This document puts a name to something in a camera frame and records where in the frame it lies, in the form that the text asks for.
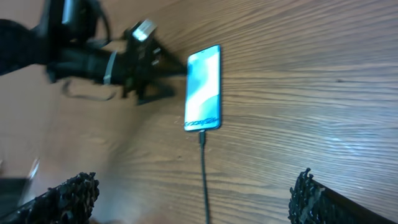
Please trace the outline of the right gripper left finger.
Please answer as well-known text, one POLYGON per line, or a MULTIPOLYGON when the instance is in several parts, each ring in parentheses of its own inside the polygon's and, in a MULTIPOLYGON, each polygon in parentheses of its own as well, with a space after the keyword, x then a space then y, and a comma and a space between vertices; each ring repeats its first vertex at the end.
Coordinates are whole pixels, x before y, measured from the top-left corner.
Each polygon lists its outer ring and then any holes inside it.
POLYGON ((1 215, 3 224, 89 223, 98 199, 95 173, 80 172, 44 194, 1 215))

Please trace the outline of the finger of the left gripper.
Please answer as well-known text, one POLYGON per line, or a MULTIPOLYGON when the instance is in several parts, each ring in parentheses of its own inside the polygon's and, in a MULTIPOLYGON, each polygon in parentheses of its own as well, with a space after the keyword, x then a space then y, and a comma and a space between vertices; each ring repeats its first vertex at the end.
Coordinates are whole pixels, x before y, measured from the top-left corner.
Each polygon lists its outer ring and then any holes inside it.
POLYGON ((175 96, 174 89, 158 81, 144 81, 136 88, 137 104, 144 105, 163 98, 175 96))
POLYGON ((187 65, 171 52, 161 41, 154 41, 154 67, 165 76, 187 75, 187 65))

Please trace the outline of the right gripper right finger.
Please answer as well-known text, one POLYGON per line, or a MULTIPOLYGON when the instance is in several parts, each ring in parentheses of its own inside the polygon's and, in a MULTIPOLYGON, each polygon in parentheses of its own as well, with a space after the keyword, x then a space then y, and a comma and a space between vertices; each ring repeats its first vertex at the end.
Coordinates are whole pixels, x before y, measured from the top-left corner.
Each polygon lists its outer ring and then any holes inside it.
POLYGON ((308 168, 290 188, 291 224, 396 224, 313 179, 308 168))

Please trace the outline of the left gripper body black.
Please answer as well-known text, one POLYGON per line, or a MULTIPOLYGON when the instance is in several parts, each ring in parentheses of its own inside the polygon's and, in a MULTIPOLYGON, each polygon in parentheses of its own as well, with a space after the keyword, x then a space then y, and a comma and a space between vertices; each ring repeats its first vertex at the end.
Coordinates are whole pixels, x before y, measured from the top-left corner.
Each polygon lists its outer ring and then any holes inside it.
POLYGON ((134 28, 124 31, 124 38, 127 41, 126 51, 123 54, 124 61, 127 64, 126 75, 124 77, 124 85, 122 97, 134 91, 138 84, 144 81, 158 81, 155 77, 154 68, 154 32, 143 42, 136 40, 132 36, 134 28))

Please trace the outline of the Galaxy S24+ smartphone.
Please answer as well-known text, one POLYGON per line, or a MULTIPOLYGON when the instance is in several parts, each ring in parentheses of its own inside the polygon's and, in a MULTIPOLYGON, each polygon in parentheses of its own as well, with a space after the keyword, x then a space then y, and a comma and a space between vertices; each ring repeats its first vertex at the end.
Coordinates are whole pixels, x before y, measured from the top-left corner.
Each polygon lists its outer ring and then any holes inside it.
POLYGON ((221 46, 191 54, 187 60, 184 130, 221 126, 221 46))

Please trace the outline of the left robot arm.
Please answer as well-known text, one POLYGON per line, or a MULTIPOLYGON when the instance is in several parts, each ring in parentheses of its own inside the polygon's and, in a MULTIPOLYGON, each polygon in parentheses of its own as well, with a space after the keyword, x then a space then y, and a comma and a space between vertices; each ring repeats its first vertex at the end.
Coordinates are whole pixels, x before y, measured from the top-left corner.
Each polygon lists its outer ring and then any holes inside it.
POLYGON ((48 0, 32 29, 1 19, 1 75, 33 64, 44 65, 50 83, 71 77, 121 87, 122 98, 134 92, 140 105, 174 96, 162 79, 187 75, 187 65, 155 37, 146 19, 120 36, 126 48, 106 50, 111 27, 99 1, 48 0))

